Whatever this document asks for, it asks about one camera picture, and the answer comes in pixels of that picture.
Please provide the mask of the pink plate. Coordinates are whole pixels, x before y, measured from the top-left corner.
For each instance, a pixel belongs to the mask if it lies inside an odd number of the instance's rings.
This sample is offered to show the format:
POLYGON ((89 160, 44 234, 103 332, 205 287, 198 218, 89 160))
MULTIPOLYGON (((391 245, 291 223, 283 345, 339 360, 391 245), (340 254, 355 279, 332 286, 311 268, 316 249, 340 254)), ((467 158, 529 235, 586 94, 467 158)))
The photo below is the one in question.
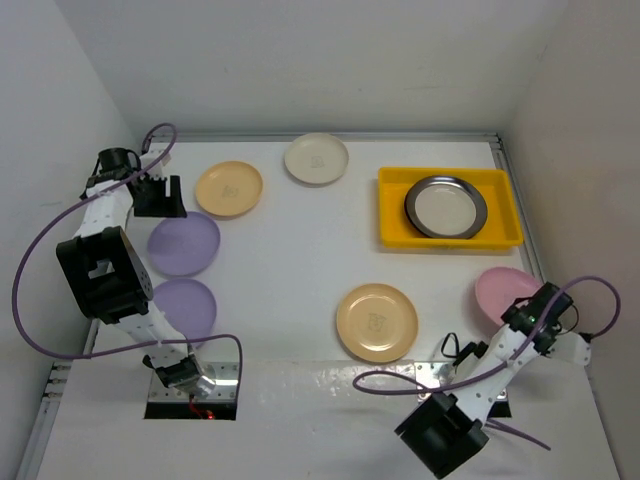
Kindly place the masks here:
POLYGON ((531 274, 510 267, 494 267, 476 280, 474 295, 484 316, 497 328, 503 325, 501 315, 517 298, 535 294, 542 282, 531 274))

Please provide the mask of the steel plate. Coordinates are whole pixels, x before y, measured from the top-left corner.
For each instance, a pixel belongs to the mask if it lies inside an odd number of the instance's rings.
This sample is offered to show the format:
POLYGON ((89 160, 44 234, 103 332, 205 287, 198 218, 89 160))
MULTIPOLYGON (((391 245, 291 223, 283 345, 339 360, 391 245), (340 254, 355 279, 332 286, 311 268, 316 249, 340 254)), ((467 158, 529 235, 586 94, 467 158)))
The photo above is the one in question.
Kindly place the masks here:
POLYGON ((428 238, 467 240, 488 220, 488 205, 471 183, 450 175, 417 181, 404 198, 411 225, 428 238))

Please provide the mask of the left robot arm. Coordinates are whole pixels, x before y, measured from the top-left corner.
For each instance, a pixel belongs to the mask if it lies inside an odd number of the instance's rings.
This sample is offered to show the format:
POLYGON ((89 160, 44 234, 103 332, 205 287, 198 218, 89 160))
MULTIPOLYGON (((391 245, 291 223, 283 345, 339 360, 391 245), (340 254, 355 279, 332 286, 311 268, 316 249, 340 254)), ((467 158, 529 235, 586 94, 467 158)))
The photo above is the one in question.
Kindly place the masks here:
POLYGON ((136 153, 109 148, 99 153, 84 197, 88 204, 80 228, 56 247, 81 312, 137 342, 144 364, 164 387, 206 399, 216 382, 185 335, 154 304, 151 278, 126 235, 130 216, 186 217, 179 178, 151 177, 136 153))

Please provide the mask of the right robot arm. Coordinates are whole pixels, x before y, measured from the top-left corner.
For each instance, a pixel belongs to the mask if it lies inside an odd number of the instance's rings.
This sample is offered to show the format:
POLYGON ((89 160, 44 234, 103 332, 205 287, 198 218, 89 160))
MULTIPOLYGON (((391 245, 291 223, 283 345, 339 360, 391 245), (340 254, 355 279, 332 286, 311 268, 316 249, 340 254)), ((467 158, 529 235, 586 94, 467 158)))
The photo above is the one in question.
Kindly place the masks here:
POLYGON ((459 365, 455 387, 430 394, 395 429, 436 478, 445 478, 486 445, 483 427, 497 396, 528 363, 559 350, 559 317, 572 305, 567 293, 547 282, 525 305, 508 307, 485 353, 459 365))

